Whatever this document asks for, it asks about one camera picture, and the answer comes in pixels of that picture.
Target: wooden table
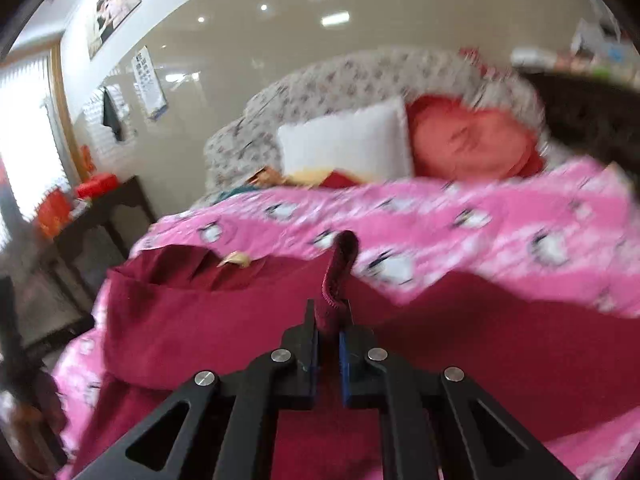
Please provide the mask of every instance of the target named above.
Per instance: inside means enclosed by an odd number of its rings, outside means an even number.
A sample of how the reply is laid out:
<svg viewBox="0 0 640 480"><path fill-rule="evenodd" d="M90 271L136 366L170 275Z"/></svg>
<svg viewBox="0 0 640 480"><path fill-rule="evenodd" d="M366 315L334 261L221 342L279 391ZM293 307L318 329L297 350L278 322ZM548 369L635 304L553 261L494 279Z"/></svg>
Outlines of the wooden table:
<svg viewBox="0 0 640 480"><path fill-rule="evenodd" d="M53 282L56 283L60 292L71 301L73 306L84 314L86 310L81 307L78 300L58 274L56 270L57 263L62 262L82 290L92 301L95 301L96 291L84 280L74 261L82 253L85 233L98 226L104 227L124 259L129 256L129 249L126 247L122 236L111 221L113 211L119 205L139 207L145 213L150 223L156 221L156 216L142 190L142 186L140 186L140 181L138 177L134 176L120 184L116 189L95 198L92 204L85 209L78 218L66 225L66 227L53 238L50 246L40 255L40 265L42 269Z"/></svg>

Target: red box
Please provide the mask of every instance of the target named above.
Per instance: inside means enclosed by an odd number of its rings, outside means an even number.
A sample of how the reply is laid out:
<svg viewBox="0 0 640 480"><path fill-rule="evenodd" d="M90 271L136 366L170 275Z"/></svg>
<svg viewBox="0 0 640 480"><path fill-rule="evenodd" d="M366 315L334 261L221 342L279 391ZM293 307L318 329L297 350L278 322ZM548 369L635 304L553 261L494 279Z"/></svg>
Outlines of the red box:
<svg viewBox="0 0 640 480"><path fill-rule="evenodd" d="M119 185L118 178L114 174L98 173L76 187L76 195L78 198L96 198L116 189Z"/></svg>

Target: picture frame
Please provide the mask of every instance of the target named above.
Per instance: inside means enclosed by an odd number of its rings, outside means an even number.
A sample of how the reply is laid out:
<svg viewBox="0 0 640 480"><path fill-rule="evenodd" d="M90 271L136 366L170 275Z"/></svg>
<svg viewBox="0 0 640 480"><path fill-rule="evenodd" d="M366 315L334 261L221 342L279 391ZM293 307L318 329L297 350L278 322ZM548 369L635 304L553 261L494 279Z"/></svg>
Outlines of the picture frame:
<svg viewBox="0 0 640 480"><path fill-rule="evenodd" d="M89 59L101 49L114 31L142 3L142 0L84 0L86 44Z"/></svg>

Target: red pillow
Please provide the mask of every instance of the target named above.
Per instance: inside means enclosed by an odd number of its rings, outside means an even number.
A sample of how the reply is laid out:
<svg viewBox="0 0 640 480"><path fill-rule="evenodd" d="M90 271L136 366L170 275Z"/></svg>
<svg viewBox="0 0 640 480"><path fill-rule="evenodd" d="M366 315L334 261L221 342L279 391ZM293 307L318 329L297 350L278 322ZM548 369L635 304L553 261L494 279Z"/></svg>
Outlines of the red pillow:
<svg viewBox="0 0 640 480"><path fill-rule="evenodd" d="M417 176L500 180L542 169L535 134L503 110L469 110L459 99L425 95L407 117Z"/></svg>

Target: floral headboard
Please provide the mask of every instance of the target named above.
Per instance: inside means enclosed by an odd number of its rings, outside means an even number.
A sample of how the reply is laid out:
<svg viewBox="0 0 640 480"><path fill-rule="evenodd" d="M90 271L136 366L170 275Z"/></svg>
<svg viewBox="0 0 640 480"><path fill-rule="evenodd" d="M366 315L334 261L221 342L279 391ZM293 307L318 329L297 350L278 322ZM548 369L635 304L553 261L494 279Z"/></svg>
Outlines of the floral headboard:
<svg viewBox="0 0 640 480"><path fill-rule="evenodd" d="M462 97L477 108L507 108L536 131L544 128L536 91L517 75L489 80L468 60L441 50L365 50L293 72L251 98L242 117L217 131L205 145L207 193L237 186L263 166L280 170L276 132L282 124L369 106L396 95L411 102L425 93Z"/></svg>

